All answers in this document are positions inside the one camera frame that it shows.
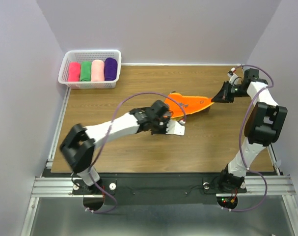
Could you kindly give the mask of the orange towel with blue spots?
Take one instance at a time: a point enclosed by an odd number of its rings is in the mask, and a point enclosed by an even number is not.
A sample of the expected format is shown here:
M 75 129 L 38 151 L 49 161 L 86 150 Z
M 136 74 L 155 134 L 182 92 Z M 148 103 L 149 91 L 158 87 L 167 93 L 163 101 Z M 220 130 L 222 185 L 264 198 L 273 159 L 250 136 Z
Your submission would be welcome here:
M 173 119 L 182 118 L 184 114 L 179 106 L 171 99 L 175 100 L 184 109 L 186 115 L 192 115 L 201 112 L 214 104 L 212 99 L 208 97 L 184 96 L 176 92 L 171 93 L 168 98 L 165 99 L 164 103 L 169 106 L 169 110 Z

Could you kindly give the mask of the pink microfiber towel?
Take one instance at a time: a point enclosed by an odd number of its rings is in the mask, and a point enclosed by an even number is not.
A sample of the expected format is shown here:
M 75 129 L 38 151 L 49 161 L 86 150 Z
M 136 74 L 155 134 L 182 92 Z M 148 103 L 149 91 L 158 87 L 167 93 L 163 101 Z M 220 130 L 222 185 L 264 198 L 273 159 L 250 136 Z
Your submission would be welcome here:
M 78 82 L 80 80 L 81 64 L 71 62 L 68 67 L 68 82 Z

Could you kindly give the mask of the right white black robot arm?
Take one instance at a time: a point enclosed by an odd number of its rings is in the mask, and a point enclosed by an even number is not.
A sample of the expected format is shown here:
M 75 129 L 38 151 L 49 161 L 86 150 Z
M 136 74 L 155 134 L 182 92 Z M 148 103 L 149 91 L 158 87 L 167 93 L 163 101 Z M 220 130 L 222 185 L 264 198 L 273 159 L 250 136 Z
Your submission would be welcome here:
M 273 80 L 260 78 L 258 67 L 246 66 L 243 77 L 239 77 L 236 70 L 235 67 L 229 70 L 229 80 L 211 100 L 232 103 L 236 97 L 251 99 L 239 132 L 239 151 L 217 180 L 218 188 L 223 192 L 245 188 L 244 178 L 250 172 L 250 165 L 261 151 L 278 140 L 288 113 L 270 93 Z

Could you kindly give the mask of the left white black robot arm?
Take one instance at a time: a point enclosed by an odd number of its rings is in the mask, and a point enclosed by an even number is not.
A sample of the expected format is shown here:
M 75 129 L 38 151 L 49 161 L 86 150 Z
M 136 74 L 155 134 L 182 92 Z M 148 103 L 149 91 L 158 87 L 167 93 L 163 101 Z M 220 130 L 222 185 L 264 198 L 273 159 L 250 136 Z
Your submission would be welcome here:
M 74 125 L 59 146 L 64 159 L 84 182 L 91 194 L 101 188 L 100 177 L 92 165 L 94 150 L 106 142 L 118 138 L 151 131 L 152 134 L 169 134 L 175 121 L 170 117 L 168 106 L 157 100 L 150 107 L 135 108 L 113 121 L 97 125 Z

